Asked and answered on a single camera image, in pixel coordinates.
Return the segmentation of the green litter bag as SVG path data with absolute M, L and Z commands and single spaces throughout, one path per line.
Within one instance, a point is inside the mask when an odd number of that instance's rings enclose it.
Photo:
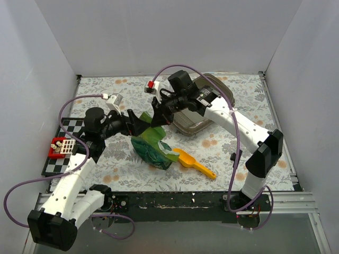
M 179 153 L 163 142 L 165 137 L 166 132 L 161 126 L 149 127 L 141 135 L 132 136 L 131 144 L 144 162 L 155 168 L 167 170 L 172 163 L 178 161 Z

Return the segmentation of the yellow plastic scoop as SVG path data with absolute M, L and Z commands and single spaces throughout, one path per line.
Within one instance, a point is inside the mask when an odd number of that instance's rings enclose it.
M 186 168 L 194 168 L 205 176 L 209 177 L 210 179 L 217 178 L 216 173 L 212 172 L 210 169 L 197 162 L 196 159 L 189 155 L 187 152 L 178 148 L 174 148 L 173 151 L 179 153 L 178 161 L 181 163 L 182 166 Z

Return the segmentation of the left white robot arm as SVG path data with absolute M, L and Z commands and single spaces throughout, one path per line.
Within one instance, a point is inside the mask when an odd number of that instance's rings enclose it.
M 86 111 L 64 176 L 42 207 L 28 215 L 33 242 L 67 251 L 74 244 L 80 226 L 96 210 L 106 212 L 112 207 L 112 191 L 105 185 L 92 186 L 80 200 L 77 196 L 103 153 L 106 139 L 118 133 L 137 137 L 150 127 L 133 110 L 127 113 L 111 110 L 105 114 L 100 107 Z

